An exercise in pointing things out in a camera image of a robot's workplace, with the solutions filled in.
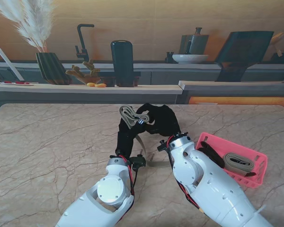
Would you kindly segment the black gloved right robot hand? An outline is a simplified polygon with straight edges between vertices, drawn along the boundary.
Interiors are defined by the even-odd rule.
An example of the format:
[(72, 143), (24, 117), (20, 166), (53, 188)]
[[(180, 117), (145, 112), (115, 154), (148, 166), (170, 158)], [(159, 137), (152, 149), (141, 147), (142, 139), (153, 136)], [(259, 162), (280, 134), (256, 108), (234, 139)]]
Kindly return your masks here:
[(136, 113), (142, 114), (145, 111), (148, 111), (147, 115), (150, 118), (150, 124), (145, 124), (145, 130), (149, 134), (170, 137), (181, 133), (176, 115), (167, 105), (155, 106), (145, 103), (137, 109)]

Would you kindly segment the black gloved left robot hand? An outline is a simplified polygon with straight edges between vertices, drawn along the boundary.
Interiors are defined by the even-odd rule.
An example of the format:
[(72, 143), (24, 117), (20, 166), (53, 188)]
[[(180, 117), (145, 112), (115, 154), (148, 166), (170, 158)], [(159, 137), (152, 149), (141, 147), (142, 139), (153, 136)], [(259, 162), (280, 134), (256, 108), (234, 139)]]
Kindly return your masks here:
[(133, 140), (138, 134), (146, 131), (145, 125), (146, 123), (140, 119), (133, 127), (129, 128), (126, 122), (121, 118), (117, 135), (117, 147), (115, 150), (117, 155), (122, 155), (127, 159), (131, 156)]

